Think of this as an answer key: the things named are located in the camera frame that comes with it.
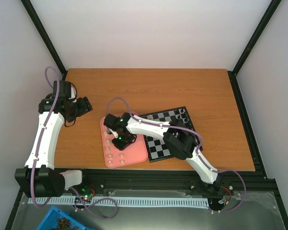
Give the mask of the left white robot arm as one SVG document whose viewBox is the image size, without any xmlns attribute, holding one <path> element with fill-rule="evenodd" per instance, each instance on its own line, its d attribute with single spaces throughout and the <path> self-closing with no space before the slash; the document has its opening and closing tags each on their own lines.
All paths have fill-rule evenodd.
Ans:
<svg viewBox="0 0 288 230">
<path fill-rule="evenodd" d="M 53 92 L 38 106 L 38 130 L 29 158 L 14 174 L 27 197 L 59 197 L 72 186 L 80 193 L 89 190 L 90 180 L 81 170 L 55 171 L 54 160 L 61 128 L 73 126 L 78 117 L 90 111 L 88 98 L 77 97 L 73 83 L 54 82 Z"/>
</svg>

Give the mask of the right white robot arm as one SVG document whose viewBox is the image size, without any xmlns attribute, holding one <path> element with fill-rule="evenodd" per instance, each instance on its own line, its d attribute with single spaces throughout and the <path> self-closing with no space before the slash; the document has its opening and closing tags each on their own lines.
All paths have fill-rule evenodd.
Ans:
<svg viewBox="0 0 288 230">
<path fill-rule="evenodd" d="M 162 140 L 175 158 L 187 161 L 206 184 L 206 190 L 216 194 L 221 187 L 221 176 L 218 170 L 205 158 L 200 150 L 202 143 L 195 131 L 188 129 L 182 120 L 174 119 L 170 122 L 153 121 L 123 113 L 122 116 L 107 114 L 103 125 L 114 135 L 112 143 L 119 150 L 133 144 L 137 135 L 144 135 Z"/>
</svg>

